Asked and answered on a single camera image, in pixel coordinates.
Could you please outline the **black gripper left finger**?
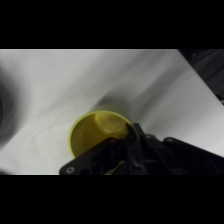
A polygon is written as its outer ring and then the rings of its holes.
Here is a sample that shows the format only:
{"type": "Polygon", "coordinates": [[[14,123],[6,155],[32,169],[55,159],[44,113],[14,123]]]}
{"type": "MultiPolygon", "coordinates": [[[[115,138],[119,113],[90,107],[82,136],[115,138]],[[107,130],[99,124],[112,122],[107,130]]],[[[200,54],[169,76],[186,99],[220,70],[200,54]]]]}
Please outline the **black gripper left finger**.
{"type": "Polygon", "coordinates": [[[107,138],[63,165],[60,175],[129,175],[129,138],[107,138]]]}

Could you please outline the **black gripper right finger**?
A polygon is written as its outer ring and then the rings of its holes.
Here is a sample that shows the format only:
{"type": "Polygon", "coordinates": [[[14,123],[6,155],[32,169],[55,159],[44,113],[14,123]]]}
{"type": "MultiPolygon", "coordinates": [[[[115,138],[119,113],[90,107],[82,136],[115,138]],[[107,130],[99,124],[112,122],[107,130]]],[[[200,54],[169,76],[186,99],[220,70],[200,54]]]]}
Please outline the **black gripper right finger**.
{"type": "Polygon", "coordinates": [[[160,141],[134,126],[149,175],[224,175],[224,157],[172,137],[160,141]]]}

